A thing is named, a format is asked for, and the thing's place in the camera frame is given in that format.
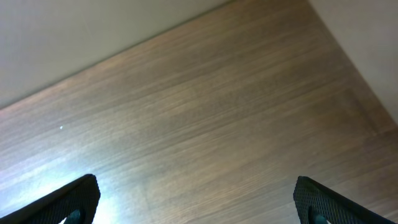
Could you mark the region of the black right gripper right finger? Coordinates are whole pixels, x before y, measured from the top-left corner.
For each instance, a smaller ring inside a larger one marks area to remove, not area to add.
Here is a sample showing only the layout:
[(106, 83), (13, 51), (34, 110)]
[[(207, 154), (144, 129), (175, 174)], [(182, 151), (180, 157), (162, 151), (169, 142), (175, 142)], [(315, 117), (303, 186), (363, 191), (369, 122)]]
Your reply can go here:
[(306, 176), (298, 177), (293, 198), (301, 224), (394, 224)]

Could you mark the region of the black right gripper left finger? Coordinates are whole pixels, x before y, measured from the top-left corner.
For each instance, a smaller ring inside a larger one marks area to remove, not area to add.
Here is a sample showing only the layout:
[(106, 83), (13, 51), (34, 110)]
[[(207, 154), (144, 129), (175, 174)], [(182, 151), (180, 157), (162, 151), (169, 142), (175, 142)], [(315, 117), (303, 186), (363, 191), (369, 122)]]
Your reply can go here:
[(93, 174), (86, 174), (1, 218), (1, 223), (92, 224), (100, 199)]

